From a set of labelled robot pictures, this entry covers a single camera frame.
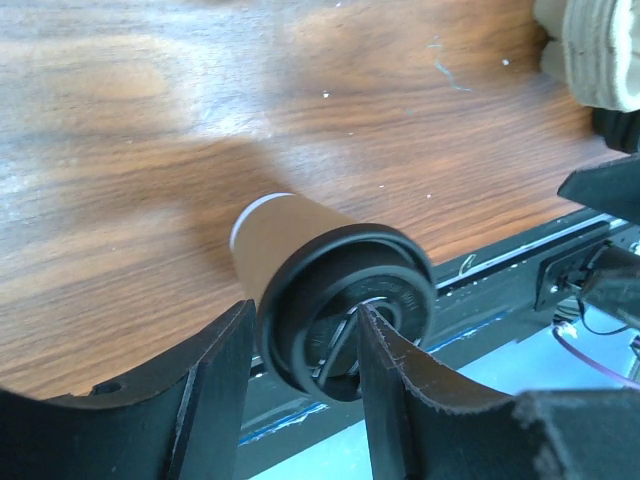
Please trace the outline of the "black plastic cup lid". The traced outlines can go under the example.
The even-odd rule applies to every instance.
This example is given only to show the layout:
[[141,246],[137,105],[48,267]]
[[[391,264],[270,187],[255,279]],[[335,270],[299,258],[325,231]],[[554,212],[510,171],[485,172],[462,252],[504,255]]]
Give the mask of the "black plastic cup lid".
[[381,224],[329,230],[276,270],[258,307],[257,348],[282,383],[325,403],[360,399],[358,309],[377,309],[421,342],[434,318],[436,285],[424,250]]

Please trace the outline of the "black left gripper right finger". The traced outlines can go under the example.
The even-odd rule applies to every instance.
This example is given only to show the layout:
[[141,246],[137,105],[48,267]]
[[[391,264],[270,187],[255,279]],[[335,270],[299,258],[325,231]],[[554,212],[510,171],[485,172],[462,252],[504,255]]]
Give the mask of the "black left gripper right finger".
[[636,479],[639,393],[479,384],[358,309],[361,391],[376,479]]

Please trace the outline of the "brown paper coffee cup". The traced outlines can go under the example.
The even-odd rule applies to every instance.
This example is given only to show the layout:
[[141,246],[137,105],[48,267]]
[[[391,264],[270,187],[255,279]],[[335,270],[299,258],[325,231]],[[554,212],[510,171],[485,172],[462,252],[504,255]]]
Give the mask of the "brown paper coffee cup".
[[259,302],[280,267],[314,238],[350,225],[348,216],[291,193],[258,198],[237,218],[229,247],[247,297]]

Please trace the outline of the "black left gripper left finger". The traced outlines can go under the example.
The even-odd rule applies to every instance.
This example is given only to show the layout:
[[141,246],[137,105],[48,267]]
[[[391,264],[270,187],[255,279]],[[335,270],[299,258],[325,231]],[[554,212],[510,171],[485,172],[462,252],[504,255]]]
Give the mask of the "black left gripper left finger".
[[253,301],[239,302],[85,396],[2,390],[2,478],[232,478],[255,318]]

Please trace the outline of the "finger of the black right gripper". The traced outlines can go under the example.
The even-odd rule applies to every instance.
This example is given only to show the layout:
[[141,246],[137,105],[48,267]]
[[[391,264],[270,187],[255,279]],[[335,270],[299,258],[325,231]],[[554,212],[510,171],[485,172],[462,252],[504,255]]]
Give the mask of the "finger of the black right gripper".
[[572,172],[557,195],[630,223],[639,222],[639,155]]

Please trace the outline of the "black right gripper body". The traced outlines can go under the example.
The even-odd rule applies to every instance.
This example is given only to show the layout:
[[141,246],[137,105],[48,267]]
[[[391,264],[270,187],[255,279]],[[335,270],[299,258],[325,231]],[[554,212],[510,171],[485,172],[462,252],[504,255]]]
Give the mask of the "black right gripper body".
[[605,246],[587,264],[577,299],[639,329],[639,256]]

